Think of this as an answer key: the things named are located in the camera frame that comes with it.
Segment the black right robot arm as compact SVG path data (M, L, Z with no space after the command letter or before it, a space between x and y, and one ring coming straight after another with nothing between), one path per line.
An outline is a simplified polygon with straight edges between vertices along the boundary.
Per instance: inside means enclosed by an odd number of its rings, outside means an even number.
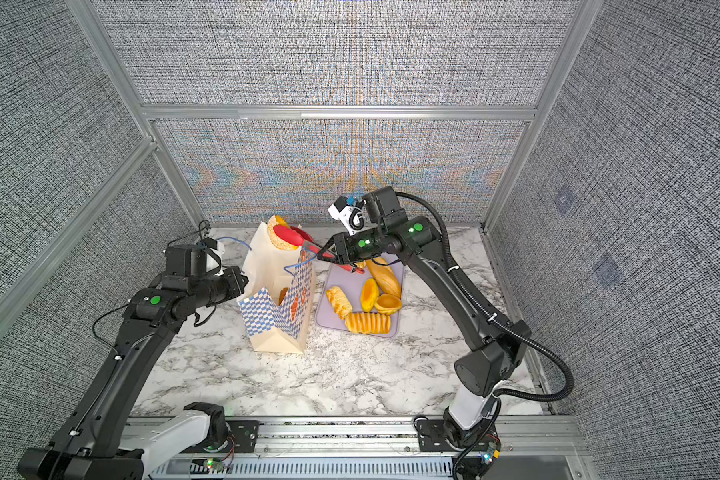
M333 235L317 258L354 269L388 253L432 290L469 347L454 363L461 386L444 412L444 436L457 449L472 446L490 429L486 417L499 411L492 391L522 362L526 347L516 336L530 328L514 325L464 273L452 256L445 222L429 202L388 186L364 195L363 206L374 227Z

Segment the red silicone steel tongs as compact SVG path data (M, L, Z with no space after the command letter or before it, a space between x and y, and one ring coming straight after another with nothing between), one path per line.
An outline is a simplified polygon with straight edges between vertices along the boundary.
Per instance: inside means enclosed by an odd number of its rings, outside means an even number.
M307 237L304 237L299 231L297 231L297 230L295 230L295 231L298 232L303 238L302 246L306 246L309 250L311 250L315 254L317 254L318 252L321 252L322 247L318 247L314 242L309 240ZM344 270L349 271L351 273L364 273L365 272L365 270L362 267L358 267L356 264L353 264L353 265L354 265L353 269L344 269Z

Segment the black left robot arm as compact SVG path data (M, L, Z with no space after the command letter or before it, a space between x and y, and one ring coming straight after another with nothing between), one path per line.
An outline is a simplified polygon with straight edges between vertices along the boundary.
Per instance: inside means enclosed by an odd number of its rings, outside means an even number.
M121 443L132 407L159 357L199 309L240 297L248 283L224 266L215 239L169 245L165 268L119 307L123 321L108 357L48 444L29 448L17 471L25 479L144 479L159 465L148 441Z

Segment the blue checkered paper bag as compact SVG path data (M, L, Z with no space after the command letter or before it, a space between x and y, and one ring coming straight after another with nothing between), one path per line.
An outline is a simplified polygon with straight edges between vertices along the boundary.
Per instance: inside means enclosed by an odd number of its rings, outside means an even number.
M300 247L294 251L275 248L267 234L267 222L244 240L229 229L212 231L227 258L231 249L245 249L241 271L249 283L238 305L253 349L277 354L303 354L312 317L315 290L314 255ZM280 291L289 287L278 306Z

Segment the sesame sugar bun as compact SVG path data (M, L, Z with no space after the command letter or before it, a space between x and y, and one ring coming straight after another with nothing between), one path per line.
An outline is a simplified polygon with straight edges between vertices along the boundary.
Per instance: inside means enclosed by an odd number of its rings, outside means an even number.
M272 215L269 218L267 234L272 245L279 250L294 251L303 245L302 236L279 215Z

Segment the pale braided pastry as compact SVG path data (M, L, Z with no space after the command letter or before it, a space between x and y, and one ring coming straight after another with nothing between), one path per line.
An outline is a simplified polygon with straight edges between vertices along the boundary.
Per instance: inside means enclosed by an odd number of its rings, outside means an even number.
M329 288L326 298L339 319L345 320L353 312L350 300L339 286Z

